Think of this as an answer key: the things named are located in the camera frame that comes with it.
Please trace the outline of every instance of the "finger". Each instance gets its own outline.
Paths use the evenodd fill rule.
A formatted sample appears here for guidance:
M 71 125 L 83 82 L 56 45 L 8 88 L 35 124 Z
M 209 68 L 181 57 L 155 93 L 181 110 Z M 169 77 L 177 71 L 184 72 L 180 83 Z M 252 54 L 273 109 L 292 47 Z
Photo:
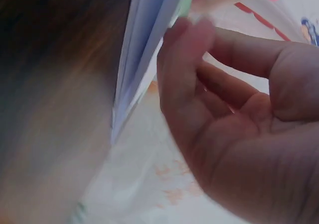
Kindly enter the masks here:
M 233 114 L 227 103 L 210 91 L 203 92 L 198 97 L 205 104 L 214 119 L 223 118 L 227 115 Z
M 197 66 L 202 62 L 205 51 L 211 47 L 214 38 L 212 22 L 204 18 L 190 26 L 181 38 L 163 54 L 163 90 L 165 99 L 180 106 L 193 99 L 196 88 Z
M 180 17 L 176 20 L 172 28 L 169 28 L 164 35 L 165 46 L 171 46 L 173 43 L 180 38 L 180 36 L 188 29 L 192 23 L 187 17 Z
M 190 26 L 164 54 L 161 110 L 169 128 L 185 154 L 201 130 L 212 121 L 205 104 L 196 97 L 196 69 L 214 38 L 214 28 L 207 19 Z
M 181 35 L 188 29 L 191 25 L 191 22 L 185 18 L 181 17 L 177 19 L 174 26 L 169 28 L 164 35 L 163 45 L 158 54 L 158 63 L 157 63 L 157 76 L 159 81 L 159 93 L 161 93 L 161 74 L 162 74 L 162 66 L 163 62 L 160 60 L 165 56 L 169 48 L 174 44 L 174 42 L 180 38 Z
M 246 82 L 227 74 L 207 62 L 203 62 L 197 69 L 197 76 L 208 90 L 238 110 L 253 95 L 259 93 L 258 90 Z
M 289 44 L 291 43 L 251 37 L 217 28 L 210 54 L 226 66 L 269 78 L 277 58 Z
M 189 26 L 191 26 L 191 22 L 186 17 L 181 17 L 176 20 L 172 28 L 166 31 L 163 38 L 163 46 L 158 54 L 159 60 L 165 56 L 167 50 L 183 35 Z

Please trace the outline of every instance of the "palm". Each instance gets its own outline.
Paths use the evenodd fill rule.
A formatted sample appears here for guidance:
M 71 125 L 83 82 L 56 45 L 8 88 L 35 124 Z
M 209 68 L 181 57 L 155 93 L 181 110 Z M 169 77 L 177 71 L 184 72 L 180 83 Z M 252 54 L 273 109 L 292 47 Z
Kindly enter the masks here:
M 318 49 L 209 24 L 180 20 L 159 55 L 161 108 L 185 160 L 211 198 L 249 221 L 318 223 Z M 206 50 L 268 78 L 270 95 L 204 63 Z

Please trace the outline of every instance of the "cartoon print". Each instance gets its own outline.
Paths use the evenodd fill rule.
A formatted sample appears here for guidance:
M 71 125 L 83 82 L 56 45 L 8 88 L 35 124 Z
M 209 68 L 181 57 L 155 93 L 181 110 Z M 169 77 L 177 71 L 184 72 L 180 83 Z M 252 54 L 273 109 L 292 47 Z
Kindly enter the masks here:
M 318 46 L 319 35 L 317 34 L 316 27 L 319 27 L 319 20 L 315 19 L 311 22 L 308 18 L 304 17 L 301 20 L 301 32 L 304 38 L 312 45 Z

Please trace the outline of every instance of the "orange pattern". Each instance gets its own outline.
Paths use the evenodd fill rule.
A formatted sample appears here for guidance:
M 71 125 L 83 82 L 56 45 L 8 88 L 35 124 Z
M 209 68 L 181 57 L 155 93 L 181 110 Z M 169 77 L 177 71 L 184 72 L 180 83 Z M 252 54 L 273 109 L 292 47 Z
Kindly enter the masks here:
M 186 190 L 194 197 L 200 197 L 203 195 L 203 191 L 196 182 L 191 182 Z
M 159 167 L 155 167 L 155 174 L 162 180 L 167 181 L 170 180 L 170 177 L 168 176 L 170 173 L 170 168 L 168 168 L 166 165 L 163 166 L 162 169 Z
M 179 188 L 174 190 L 164 191 L 167 199 L 174 206 L 178 205 L 178 201 L 183 200 L 183 191 Z
M 188 165 L 185 162 L 180 160 L 175 160 L 174 162 L 178 165 L 178 169 L 180 170 L 181 175 L 186 175 L 191 173 Z

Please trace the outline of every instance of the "fingernail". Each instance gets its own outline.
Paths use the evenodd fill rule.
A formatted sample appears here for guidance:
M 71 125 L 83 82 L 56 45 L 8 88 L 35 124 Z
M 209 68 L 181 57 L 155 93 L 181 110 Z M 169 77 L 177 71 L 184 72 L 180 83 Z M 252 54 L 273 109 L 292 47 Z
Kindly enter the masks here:
M 212 21 L 211 18 L 207 16 L 202 16 L 194 23 L 194 26 L 199 26 L 199 27 L 203 27 L 203 29 L 206 29 L 206 28 L 211 28 L 212 26 L 214 26 L 214 22 Z

